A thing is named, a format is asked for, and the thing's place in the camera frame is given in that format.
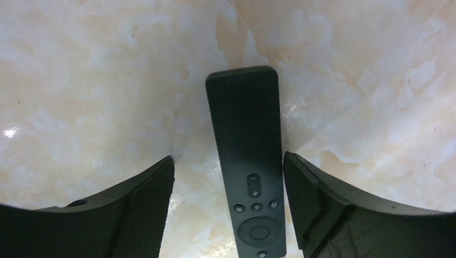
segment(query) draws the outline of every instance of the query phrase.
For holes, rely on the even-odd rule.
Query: remote control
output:
[[[206,93],[239,257],[283,257],[277,73],[268,66],[213,73]]]

